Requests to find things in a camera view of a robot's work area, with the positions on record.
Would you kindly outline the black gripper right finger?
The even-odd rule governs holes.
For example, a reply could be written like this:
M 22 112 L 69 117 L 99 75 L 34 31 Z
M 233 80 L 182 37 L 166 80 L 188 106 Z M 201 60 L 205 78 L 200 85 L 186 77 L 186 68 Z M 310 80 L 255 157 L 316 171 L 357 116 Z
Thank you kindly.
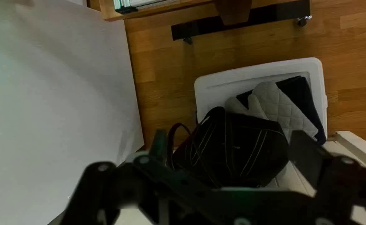
M 357 160 L 328 152 L 301 130 L 291 135 L 288 157 L 316 190 L 310 208 L 316 222 L 353 225 L 353 207 L 366 211 L 366 167 Z

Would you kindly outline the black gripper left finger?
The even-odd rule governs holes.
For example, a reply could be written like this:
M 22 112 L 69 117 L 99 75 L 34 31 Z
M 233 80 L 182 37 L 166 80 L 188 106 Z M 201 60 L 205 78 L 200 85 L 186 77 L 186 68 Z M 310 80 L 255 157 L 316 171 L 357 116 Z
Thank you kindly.
M 151 225 L 213 225 L 185 193 L 198 187 L 151 156 L 121 166 L 94 162 L 85 167 L 60 225 L 115 225 L 129 206 L 136 206 Z

